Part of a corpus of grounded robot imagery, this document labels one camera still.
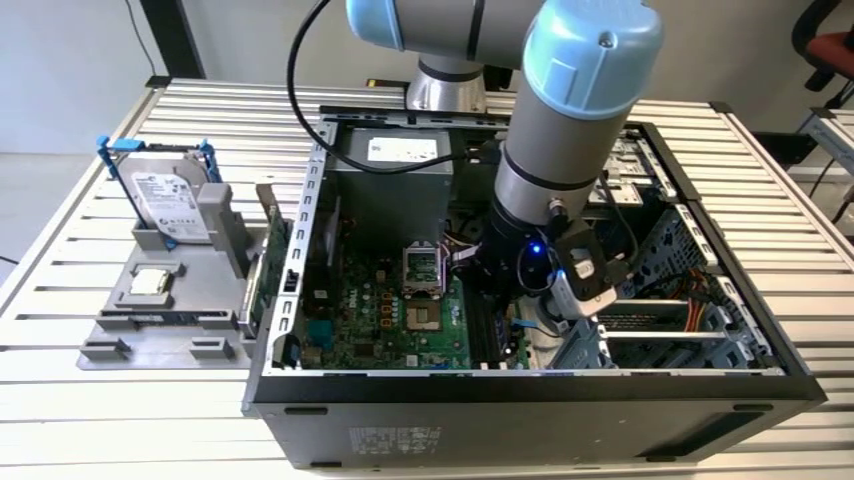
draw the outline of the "white label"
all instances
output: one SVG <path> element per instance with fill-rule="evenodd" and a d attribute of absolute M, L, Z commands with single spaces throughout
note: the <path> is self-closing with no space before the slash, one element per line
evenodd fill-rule
<path fill-rule="evenodd" d="M 373 162 L 424 162 L 438 156 L 438 142 L 430 138 L 375 137 L 369 142 Z"/>
<path fill-rule="evenodd" d="M 436 453 L 442 427 L 350 427 L 350 443 L 359 455 Z"/>
<path fill-rule="evenodd" d="M 582 260 L 576 264 L 576 273 L 578 273 L 578 278 L 582 280 L 590 277 L 594 274 L 596 267 L 593 266 L 592 260 Z"/>
<path fill-rule="evenodd" d="M 133 174 L 149 215 L 161 230 L 179 242 L 210 241 L 190 183 L 173 173 Z"/>
<path fill-rule="evenodd" d="M 149 323 L 163 323 L 166 321 L 161 315 L 129 315 L 129 320 Z"/>

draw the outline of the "chair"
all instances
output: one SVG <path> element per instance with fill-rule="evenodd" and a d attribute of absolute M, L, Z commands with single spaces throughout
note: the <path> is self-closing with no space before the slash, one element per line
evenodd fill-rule
<path fill-rule="evenodd" d="M 854 81 L 854 25 L 848 32 L 819 35 L 819 27 L 825 22 L 841 0 L 816 0 L 804 11 L 792 32 L 792 44 L 798 55 L 816 67 L 816 73 L 806 81 L 806 88 L 821 92 L 836 75 Z M 827 108 L 840 108 L 847 100 L 844 91 L 825 104 Z"/>

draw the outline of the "aluminum table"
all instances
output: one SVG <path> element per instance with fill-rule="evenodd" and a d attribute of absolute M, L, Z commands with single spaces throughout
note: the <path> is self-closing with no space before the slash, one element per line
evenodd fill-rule
<path fill-rule="evenodd" d="M 854 111 L 815 108 L 805 132 L 854 175 Z"/>
<path fill-rule="evenodd" d="M 401 108 L 397 89 L 298 90 L 319 104 Z M 493 94 L 509 113 L 513 94 Z M 738 119 L 705 103 L 641 102 L 831 401 L 698 465 L 598 470 L 339 471 L 349 478 L 854 478 L 854 251 Z M 114 137 L 218 148 L 234 208 L 261 221 L 253 184 L 293 214 L 310 139 L 281 86 L 174 80 L 149 88 Z M 94 160 L 0 288 L 0 477 L 306 478 L 262 420 L 241 414 L 242 370 L 82 371 L 78 347 L 131 252 L 134 213 Z"/>

